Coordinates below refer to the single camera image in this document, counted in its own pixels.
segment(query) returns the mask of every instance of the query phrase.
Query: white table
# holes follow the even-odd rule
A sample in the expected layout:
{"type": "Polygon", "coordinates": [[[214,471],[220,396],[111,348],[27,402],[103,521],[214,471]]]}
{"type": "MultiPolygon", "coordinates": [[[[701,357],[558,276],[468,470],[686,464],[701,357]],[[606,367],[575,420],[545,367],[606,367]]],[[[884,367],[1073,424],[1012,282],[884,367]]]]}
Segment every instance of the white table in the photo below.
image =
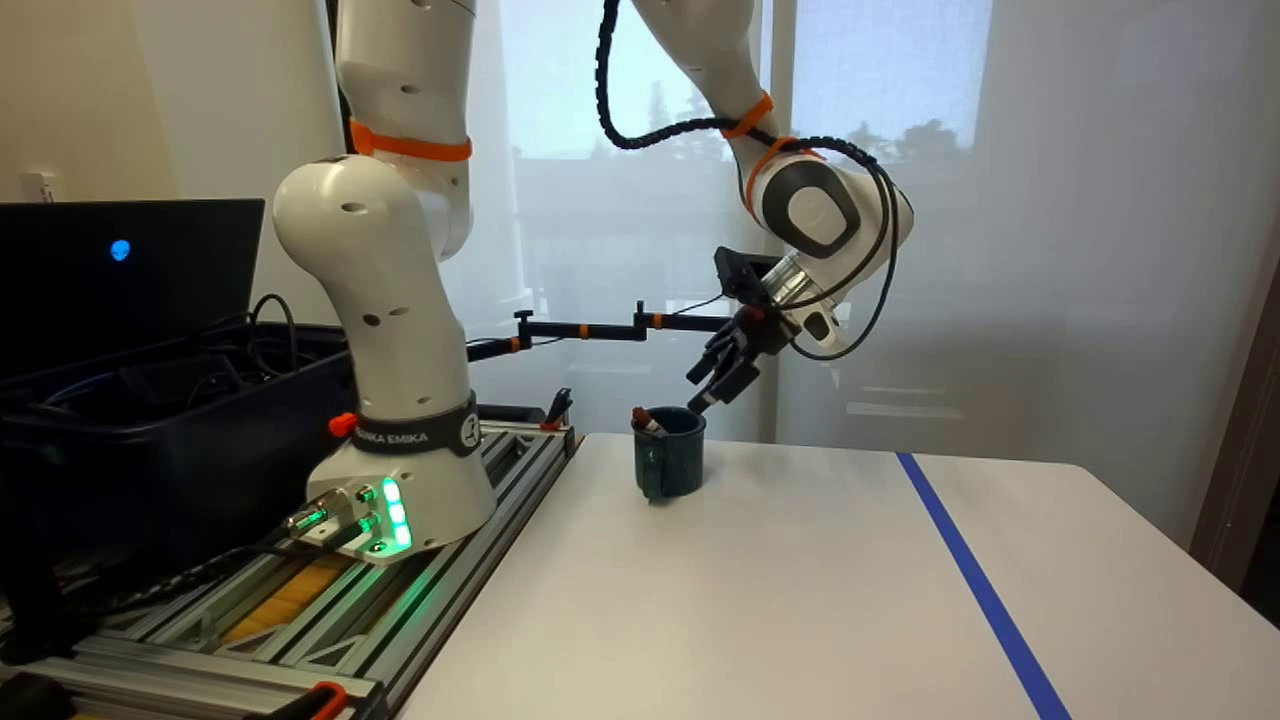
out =
{"type": "Polygon", "coordinates": [[[1094,476],[959,458],[918,471],[1048,694],[898,458],[708,446],[705,492],[647,507],[632,440],[588,437],[404,718],[1280,718],[1280,633],[1094,476]]]}

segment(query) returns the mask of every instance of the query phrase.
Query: computer monitor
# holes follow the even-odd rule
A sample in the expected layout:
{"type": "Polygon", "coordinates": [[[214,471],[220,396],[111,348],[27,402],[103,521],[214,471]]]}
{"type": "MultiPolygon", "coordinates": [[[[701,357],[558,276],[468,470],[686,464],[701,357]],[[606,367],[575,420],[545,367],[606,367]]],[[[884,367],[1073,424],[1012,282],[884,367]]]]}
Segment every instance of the computer monitor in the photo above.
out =
{"type": "Polygon", "coordinates": [[[0,204],[0,381],[243,319],[264,200],[0,204]]]}

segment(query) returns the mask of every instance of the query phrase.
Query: black cup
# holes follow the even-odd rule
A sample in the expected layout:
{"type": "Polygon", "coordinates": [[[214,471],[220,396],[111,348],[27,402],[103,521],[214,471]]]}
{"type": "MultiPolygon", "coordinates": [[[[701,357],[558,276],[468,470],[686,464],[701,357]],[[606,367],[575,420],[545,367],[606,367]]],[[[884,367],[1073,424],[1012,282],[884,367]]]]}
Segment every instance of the black cup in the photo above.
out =
{"type": "Polygon", "coordinates": [[[705,487],[705,428],[686,410],[653,410],[647,428],[637,428],[637,485],[647,505],[705,487]]]}

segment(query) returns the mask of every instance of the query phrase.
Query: blue light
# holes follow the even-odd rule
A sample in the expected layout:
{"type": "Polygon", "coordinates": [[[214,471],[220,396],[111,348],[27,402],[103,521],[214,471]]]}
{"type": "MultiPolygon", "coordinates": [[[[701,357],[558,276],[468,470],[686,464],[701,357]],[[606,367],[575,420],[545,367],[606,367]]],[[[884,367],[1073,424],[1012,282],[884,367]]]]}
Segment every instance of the blue light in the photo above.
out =
{"type": "Polygon", "coordinates": [[[111,241],[111,259],[125,266],[130,246],[125,238],[111,241]]]}

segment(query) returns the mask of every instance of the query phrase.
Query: blue line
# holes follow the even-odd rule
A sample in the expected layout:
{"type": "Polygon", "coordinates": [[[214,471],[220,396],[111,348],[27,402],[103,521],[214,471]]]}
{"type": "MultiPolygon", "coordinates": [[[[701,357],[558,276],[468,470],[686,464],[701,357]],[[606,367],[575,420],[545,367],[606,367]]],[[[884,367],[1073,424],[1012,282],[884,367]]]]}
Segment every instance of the blue line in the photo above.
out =
{"type": "Polygon", "coordinates": [[[972,556],[972,549],[963,546],[957,521],[946,516],[944,499],[931,492],[924,470],[916,464],[911,452],[897,452],[897,459],[905,464],[936,537],[944,537],[972,599],[984,609],[991,636],[1001,640],[1014,681],[1025,683],[1029,701],[1037,704],[1038,718],[1048,720],[1069,720],[1069,704],[1054,698],[1054,689],[1048,683],[1037,653],[1029,650],[1025,633],[1014,630],[1014,619],[1007,617],[995,584],[989,581],[984,566],[972,556]]]}

